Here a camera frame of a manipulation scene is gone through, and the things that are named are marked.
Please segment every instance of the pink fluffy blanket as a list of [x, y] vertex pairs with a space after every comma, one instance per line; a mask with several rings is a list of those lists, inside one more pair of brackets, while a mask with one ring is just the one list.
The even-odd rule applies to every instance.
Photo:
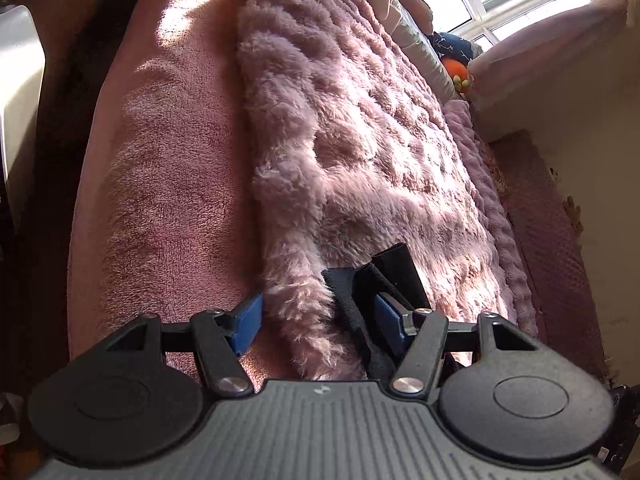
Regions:
[[534, 333], [504, 212], [482, 210], [440, 105], [369, 4], [248, 0], [239, 36], [266, 308], [283, 321], [300, 372], [361, 373], [332, 324], [321, 271], [359, 266], [400, 240], [449, 319], [493, 311]]

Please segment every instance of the orange plush toy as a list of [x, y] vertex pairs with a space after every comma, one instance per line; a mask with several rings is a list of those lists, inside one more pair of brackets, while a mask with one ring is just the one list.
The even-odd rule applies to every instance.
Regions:
[[471, 81], [469, 81], [469, 70], [466, 69], [466, 66], [446, 56], [441, 57], [440, 61], [444, 65], [450, 78], [453, 79], [453, 86], [456, 92], [463, 94], [469, 90]]

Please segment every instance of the metal screw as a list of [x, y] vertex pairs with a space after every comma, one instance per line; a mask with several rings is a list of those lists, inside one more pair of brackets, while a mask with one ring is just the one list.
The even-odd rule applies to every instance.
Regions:
[[404, 394], [419, 394], [424, 389], [424, 383], [415, 377], [400, 377], [392, 386], [395, 391]]
[[223, 377], [218, 381], [218, 389], [230, 394], [241, 394], [248, 388], [249, 383], [242, 377]]

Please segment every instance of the bed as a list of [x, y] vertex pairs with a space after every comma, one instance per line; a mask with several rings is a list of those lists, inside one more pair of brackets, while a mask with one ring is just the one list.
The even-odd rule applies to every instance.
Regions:
[[[387, 30], [402, 9], [371, 1], [139, 0], [78, 190], [72, 356], [140, 312], [185, 320], [260, 290], [256, 385], [362, 376], [322, 270], [397, 241], [451, 319], [550, 333], [468, 104], [420, 69], [419, 34]], [[598, 352], [578, 364], [602, 376]]]

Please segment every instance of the black electronic device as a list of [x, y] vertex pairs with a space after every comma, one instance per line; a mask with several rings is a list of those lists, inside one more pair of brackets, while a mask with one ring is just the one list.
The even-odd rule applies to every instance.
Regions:
[[[236, 356], [259, 327], [259, 296], [183, 324], [139, 316], [33, 392], [31, 423], [53, 455], [34, 477], [612, 477], [590, 456], [613, 416], [592, 377], [498, 315], [452, 323], [389, 295], [376, 304], [404, 333], [389, 384], [268, 380], [258, 394]], [[194, 352], [202, 385], [167, 351]], [[474, 364], [442, 381], [445, 356], [462, 351]]]

